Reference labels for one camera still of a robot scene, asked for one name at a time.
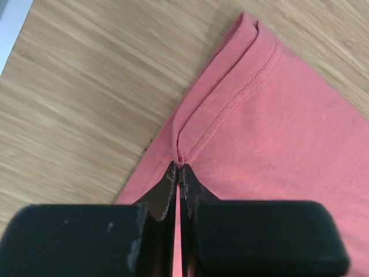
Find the pink fabric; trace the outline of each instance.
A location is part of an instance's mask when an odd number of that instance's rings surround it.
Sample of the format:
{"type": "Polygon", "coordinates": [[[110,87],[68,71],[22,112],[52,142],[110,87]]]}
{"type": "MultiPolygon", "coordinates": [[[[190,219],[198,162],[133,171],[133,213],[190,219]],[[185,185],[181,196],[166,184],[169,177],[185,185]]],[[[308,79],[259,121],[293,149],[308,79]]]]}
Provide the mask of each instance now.
{"type": "MultiPolygon", "coordinates": [[[[349,276],[369,276],[369,123],[247,14],[157,135],[117,203],[138,200],[172,160],[190,164],[221,199],[322,203],[352,258],[349,276]]],[[[182,276],[179,246],[174,273],[182,276]]]]}

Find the wood grain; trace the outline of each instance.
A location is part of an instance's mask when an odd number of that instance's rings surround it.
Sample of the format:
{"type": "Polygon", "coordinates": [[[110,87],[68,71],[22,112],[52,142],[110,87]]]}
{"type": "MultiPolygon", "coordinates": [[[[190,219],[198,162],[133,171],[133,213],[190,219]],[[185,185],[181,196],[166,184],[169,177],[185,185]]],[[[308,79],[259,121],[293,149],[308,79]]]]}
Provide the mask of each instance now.
{"type": "Polygon", "coordinates": [[[243,10],[369,118],[368,0],[34,0],[0,78],[0,233],[112,202],[243,10]]]}

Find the fabric fold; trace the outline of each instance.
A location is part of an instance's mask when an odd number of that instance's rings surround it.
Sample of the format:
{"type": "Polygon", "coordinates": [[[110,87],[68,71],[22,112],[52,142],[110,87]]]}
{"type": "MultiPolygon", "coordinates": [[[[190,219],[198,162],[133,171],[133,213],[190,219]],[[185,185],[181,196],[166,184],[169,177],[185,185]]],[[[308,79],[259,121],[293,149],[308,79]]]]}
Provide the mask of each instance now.
{"type": "Polygon", "coordinates": [[[148,148],[117,204],[138,200],[172,160],[190,164],[221,199],[322,203],[352,259],[349,276],[369,276],[369,123],[246,13],[148,148]]]}

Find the table surface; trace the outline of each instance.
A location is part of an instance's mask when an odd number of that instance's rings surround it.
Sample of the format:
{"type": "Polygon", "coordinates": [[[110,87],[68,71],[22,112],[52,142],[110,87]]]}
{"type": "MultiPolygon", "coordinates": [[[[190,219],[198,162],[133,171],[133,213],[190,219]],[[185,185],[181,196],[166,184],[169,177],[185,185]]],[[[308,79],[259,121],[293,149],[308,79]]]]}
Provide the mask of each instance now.
{"type": "Polygon", "coordinates": [[[0,77],[0,234],[111,203],[244,10],[369,118],[368,0],[34,0],[0,77]]]}

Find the pink t-shirt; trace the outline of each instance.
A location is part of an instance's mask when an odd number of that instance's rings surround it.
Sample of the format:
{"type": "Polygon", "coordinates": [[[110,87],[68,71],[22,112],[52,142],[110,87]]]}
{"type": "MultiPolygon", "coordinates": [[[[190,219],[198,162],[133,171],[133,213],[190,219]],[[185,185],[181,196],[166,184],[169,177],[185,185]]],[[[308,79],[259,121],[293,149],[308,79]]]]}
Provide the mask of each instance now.
{"type": "Polygon", "coordinates": [[[237,19],[117,203],[138,200],[173,160],[221,199],[322,203],[351,257],[349,276],[369,276],[369,123],[249,15],[237,19]]]}

